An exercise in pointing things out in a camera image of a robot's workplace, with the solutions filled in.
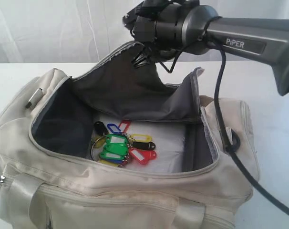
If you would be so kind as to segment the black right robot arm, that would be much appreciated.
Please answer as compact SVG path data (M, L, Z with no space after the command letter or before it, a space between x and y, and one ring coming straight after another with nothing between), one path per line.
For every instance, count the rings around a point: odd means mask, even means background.
M280 95L289 93L289 20L226 18L197 0L145 0L122 22L143 50L135 67L202 55L211 49L271 66Z

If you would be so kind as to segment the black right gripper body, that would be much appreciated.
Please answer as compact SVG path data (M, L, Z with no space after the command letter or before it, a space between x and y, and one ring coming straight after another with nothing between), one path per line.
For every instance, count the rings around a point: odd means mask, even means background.
M181 0L144 0L122 18L143 49L131 60L135 68L173 59L174 68L182 48L183 2Z

